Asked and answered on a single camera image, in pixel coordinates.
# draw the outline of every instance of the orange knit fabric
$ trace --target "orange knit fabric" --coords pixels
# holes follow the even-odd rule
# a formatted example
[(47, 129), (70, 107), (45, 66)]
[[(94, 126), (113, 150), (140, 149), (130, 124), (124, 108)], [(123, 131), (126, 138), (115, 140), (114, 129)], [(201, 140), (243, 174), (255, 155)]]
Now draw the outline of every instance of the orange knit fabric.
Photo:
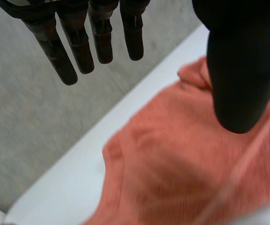
[(205, 58), (182, 67), (104, 147), (84, 225), (218, 225), (270, 202), (270, 102), (248, 133), (219, 125)]

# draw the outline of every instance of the wrinkled fabric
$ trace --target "wrinkled fabric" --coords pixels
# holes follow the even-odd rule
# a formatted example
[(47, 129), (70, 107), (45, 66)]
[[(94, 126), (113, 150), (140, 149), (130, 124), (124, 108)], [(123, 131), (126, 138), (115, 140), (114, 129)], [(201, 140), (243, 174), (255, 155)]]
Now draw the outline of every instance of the wrinkled fabric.
[(270, 101), (234, 134), (215, 117), (205, 58), (178, 75), (104, 147), (102, 197), (84, 225), (218, 225), (270, 202)]

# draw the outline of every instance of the black fabric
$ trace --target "black fabric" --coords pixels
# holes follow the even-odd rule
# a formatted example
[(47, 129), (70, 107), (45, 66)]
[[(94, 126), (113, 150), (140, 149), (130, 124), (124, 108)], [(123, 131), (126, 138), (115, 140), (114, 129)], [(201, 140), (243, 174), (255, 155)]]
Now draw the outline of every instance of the black fabric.
[(270, 0), (193, 0), (193, 6), (210, 30), (207, 63), (217, 118), (245, 133), (270, 98)]

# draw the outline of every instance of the black glove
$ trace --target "black glove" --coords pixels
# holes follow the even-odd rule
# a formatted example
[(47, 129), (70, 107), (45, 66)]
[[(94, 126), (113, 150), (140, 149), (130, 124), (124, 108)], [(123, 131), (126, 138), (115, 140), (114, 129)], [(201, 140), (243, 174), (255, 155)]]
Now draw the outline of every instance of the black glove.
[[(126, 45), (132, 60), (143, 57), (141, 15), (149, 1), (120, 1)], [(66, 85), (75, 84), (78, 77), (57, 34), (55, 13), (57, 12), (60, 18), (80, 72), (88, 74), (94, 70), (94, 63), (84, 27), (87, 12), (98, 60), (102, 64), (107, 64), (113, 60), (110, 17), (117, 6), (118, 0), (0, 0), (0, 7), (10, 16), (22, 19), (35, 35), (57, 74)]]

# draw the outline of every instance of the orange cloth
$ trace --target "orange cloth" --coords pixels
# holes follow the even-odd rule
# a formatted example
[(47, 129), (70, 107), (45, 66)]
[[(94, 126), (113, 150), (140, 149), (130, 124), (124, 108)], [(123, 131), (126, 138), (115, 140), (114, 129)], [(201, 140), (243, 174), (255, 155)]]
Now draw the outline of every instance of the orange cloth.
[(233, 134), (215, 118), (205, 58), (178, 74), (104, 147), (102, 197), (85, 225), (217, 225), (270, 202), (270, 102)]

